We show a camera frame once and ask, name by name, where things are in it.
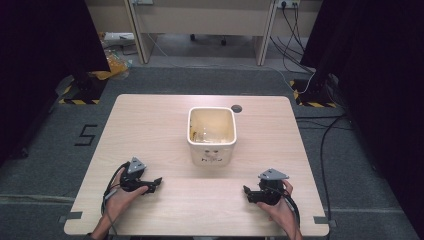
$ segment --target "cable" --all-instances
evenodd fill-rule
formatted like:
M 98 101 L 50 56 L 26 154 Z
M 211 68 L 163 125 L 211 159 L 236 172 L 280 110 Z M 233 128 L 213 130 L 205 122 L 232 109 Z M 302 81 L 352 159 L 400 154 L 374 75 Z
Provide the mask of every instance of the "cable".
M 285 62 L 284 62 L 284 57 L 287 57 L 287 58 L 289 58 L 290 59 L 290 61 L 292 61 L 294 64 L 296 64 L 297 66 L 299 66 L 300 68 L 302 68 L 303 70 L 305 70 L 306 72 L 308 72 L 308 73 L 313 73 L 309 68 L 307 68 L 307 67 L 305 67 L 305 66 L 303 66 L 303 65 L 301 65 L 300 64 L 300 62 L 298 61 L 298 60 L 296 60 L 293 56 L 291 56 L 290 54 L 288 54 L 287 53 L 287 49 L 288 50 L 290 50 L 290 51 L 293 51 L 293 52 L 295 52 L 295 53 L 297 53 L 297 54 L 301 54 L 301 53 L 299 53 L 299 52 L 296 52 L 296 51 L 294 51 L 294 50 L 292 50 L 292 49 L 290 49 L 289 47 L 288 47 L 288 45 L 284 45 L 282 42 L 281 42 L 281 40 L 279 39 L 279 41 L 280 41 L 280 43 L 285 47 L 285 50 L 283 50 L 280 46 L 278 46 L 278 44 L 274 41 L 274 39 L 272 38 L 272 37 L 270 37 L 270 39 L 271 39 L 271 41 L 272 41 L 272 43 L 274 44 L 274 46 L 275 46 L 275 48 L 283 55 L 283 65 L 284 65 L 284 67 L 287 69 L 287 71 L 289 71 L 289 72 L 292 72 L 292 73 L 302 73 L 302 72 L 296 72 L 296 71 L 292 71 L 292 70 L 290 70 L 290 69 L 288 69 L 287 68 L 287 66 L 286 66 L 286 64 L 285 64 Z
M 319 116 L 319 117 L 295 117 L 296 119 L 316 119 L 316 118 L 338 118 L 343 115 L 337 115 L 337 116 Z
M 324 191 L 325 191 L 325 198 L 327 201 L 327 211 L 328 211 L 328 221 L 331 221 L 331 205 L 330 205 L 330 197 L 328 194 L 328 187 L 327 187 L 327 180 L 325 179 L 325 169 L 324 169 L 324 159 L 323 159 L 323 148 L 324 148 L 324 140 L 325 140 L 325 136 L 327 135 L 327 133 L 330 131 L 330 129 L 342 118 L 344 118 L 346 115 L 343 114 L 341 116 L 339 116 L 338 118 L 336 118 L 331 124 L 330 126 L 328 126 L 328 128 L 325 130 L 324 135 L 322 136 L 322 140 L 321 140 L 321 146 L 320 146 L 320 164 L 321 164 L 321 176 L 322 176 L 322 181 L 324 184 Z M 330 239 L 330 234 L 331 234 L 331 229 L 328 232 L 327 235 L 327 240 Z
M 299 46 L 302 48 L 302 50 L 303 51 L 305 51 L 305 49 L 303 48 L 303 45 L 302 45 L 302 42 L 300 41 L 300 39 L 298 39 L 297 38 L 297 36 L 296 36 L 296 33 L 295 33 L 295 29 L 294 28 L 292 28 L 292 26 L 291 26 L 291 24 L 290 24 L 290 22 L 289 22 L 289 19 L 287 18 L 287 16 L 286 16 L 286 13 L 285 13 L 285 8 L 286 8 L 286 6 L 284 5 L 281 5 L 282 6 L 282 9 L 283 9 L 283 16 L 284 16 L 284 19 L 286 19 L 286 22 L 287 22 L 287 24 L 289 25 L 289 28 L 290 28 L 290 31 L 291 31 L 291 33 L 292 33 L 292 37 L 294 36 L 294 39 L 296 40 L 296 42 L 299 44 Z M 295 10 L 295 25 L 297 25 L 297 17 L 296 17 L 296 10 Z
M 110 181 L 109 181 L 109 183 L 106 187 L 105 192 L 103 193 L 103 199 L 102 199 L 102 204 L 101 204 L 101 213 L 102 213 L 102 215 L 106 213 L 106 216 L 108 217 L 108 219 L 110 221 L 111 228 L 112 228 L 115 235 L 118 235 L 118 232 L 115 229 L 114 221 L 112 221 L 112 218 L 110 217 L 109 212 L 107 211 L 106 201 L 107 201 L 107 196 L 111 193 L 110 190 L 113 189 L 114 187 L 120 185 L 120 184 L 115 184 L 115 185 L 112 186 L 112 183 L 113 183 L 113 180 L 115 180 L 115 177 L 118 174 L 119 170 L 121 170 L 121 168 L 123 168 L 123 167 L 125 167 L 125 163 L 122 164 L 118 169 L 116 169 L 115 173 L 113 173 L 113 176 L 110 179 Z
M 303 52 L 305 52 L 305 48 L 303 47 L 302 44 L 302 39 L 300 39 L 300 33 L 299 33 L 299 24 L 297 22 L 297 20 L 299 19 L 299 6 L 297 5 L 297 3 L 294 3 L 294 20 L 295 20 L 295 27 L 296 28 L 296 32 L 297 32 L 297 38 L 299 39 L 299 45 L 302 48 Z
M 322 126 L 322 127 L 324 127 L 324 128 L 328 128 L 329 126 L 327 126 L 327 125 L 324 125 L 324 124 L 321 124 L 321 123 L 317 123 L 317 122 L 313 122 L 313 121 L 305 121 L 305 120 L 301 120 L 301 121 L 297 121 L 298 123 L 302 123 L 302 122 L 304 122 L 304 123 L 313 123 L 313 124 L 316 124 L 316 125 L 318 125 L 318 126 Z M 340 130 L 353 130 L 352 128 L 342 128 L 342 127 L 333 127 L 333 128 L 335 128 L 335 129 L 340 129 Z
M 283 192 L 280 192 L 278 189 L 275 189 L 275 188 L 272 188 L 272 187 L 269 187 L 269 186 L 265 186 L 265 188 L 280 194 L 282 197 L 284 197 L 284 199 L 287 200 L 287 204 L 289 205 L 289 207 L 294 212 L 294 216 L 295 216 L 295 219 L 296 219 L 296 222 L 297 222 L 297 226 L 300 228 L 299 208 L 297 207 L 297 205 L 294 202 L 293 198 L 291 197 L 290 193 L 286 189 L 284 189 Z

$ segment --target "hand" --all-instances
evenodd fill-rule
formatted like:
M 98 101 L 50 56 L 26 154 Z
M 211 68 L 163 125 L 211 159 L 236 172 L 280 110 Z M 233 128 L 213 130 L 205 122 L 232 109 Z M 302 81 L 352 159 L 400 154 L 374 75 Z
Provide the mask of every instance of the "hand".
M 93 239 L 103 239 L 112 224 L 127 210 L 130 204 L 141 194 L 145 193 L 149 188 L 147 186 L 140 187 L 132 192 L 126 192 L 119 186 L 121 174 L 125 168 L 121 168 L 116 174 L 116 177 L 111 186 L 113 187 L 110 192 L 116 191 L 106 202 L 106 208 L 103 216 L 100 218 L 94 231 L 91 233 Z
M 293 186 L 285 179 L 282 181 L 284 186 L 286 186 L 287 192 L 291 195 L 293 192 Z M 300 233 L 299 226 L 297 225 L 295 215 L 288 206 L 284 197 L 282 197 L 274 206 L 268 205 L 264 202 L 258 202 L 257 205 L 269 214 L 270 221 L 276 222 L 287 233 L 289 239 L 302 239 L 302 234 Z

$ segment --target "black curtain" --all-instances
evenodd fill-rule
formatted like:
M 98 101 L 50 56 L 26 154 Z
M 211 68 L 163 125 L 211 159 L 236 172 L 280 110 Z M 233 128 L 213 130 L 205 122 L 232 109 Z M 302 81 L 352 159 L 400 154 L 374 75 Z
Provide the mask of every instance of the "black curtain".
M 0 6 L 0 165 L 66 76 L 109 66 L 84 0 Z
M 349 2 L 323 1 L 304 64 L 323 64 Z M 367 1 L 361 9 L 327 69 L 338 76 L 374 163 L 424 239 L 424 1 Z

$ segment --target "gray carpet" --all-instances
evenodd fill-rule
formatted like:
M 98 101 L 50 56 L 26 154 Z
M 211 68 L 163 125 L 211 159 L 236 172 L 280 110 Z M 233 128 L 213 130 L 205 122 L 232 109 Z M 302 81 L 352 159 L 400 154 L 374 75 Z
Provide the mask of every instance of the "gray carpet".
M 286 81 L 309 77 L 285 76 Z M 69 80 L 58 86 L 60 93 Z M 28 148 L 29 157 L 9 160 L 0 169 L 0 239 L 83 239 L 67 236 L 60 217 L 69 212 L 113 103 L 123 93 L 289 97 L 327 209 L 320 146 L 324 126 L 334 118 L 302 117 L 338 116 L 344 110 L 298 106 L 283 81 L 272 70 L 140 67 L 132 68 L 126 79 L 109 80 L 98 105 L 55 104 Z M 79 136 L 85 125 L 91 125 L 85 130 L 94 135 L 91 144 L 89 138 Z M 78 143 L 87 146 L 75 146 Z M 348 118 L 327 133 L 323 164 L 331 209 L 326 212 L 334 223 L 330 239 L 418 239 L 386 180 L 373 170 L 369 159 Z

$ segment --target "table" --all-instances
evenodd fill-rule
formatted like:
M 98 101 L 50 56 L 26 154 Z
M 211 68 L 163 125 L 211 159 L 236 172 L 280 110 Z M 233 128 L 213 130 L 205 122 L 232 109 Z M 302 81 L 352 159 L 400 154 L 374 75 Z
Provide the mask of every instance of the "table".
M 263 65 L 276 10 L 275 0 L 155 0 L 127 6 L 144 63 L 156 33 L 175 33 L 253 36 L 256 62 Z
M 192 163 L 186 139 L 192 107 L 231 107 L 237 143 L 221 168 Z M 120 235 L 282 236 L 285 233 L 255 204 L 243 185 L 259 190 L 258 175 L 275 168 L 290 176 L 304 236 L 324 236 L 327 224 L 302 139 L 285 97 L 120 95 L 112 109 L 68 219 L 67 234 L 91 232 L 100 218 L 103 192 L 122 163 L 137 156 L 147 165 L 142 180 L 163 177 L 159 189 L 141 196 L 116 222 Z

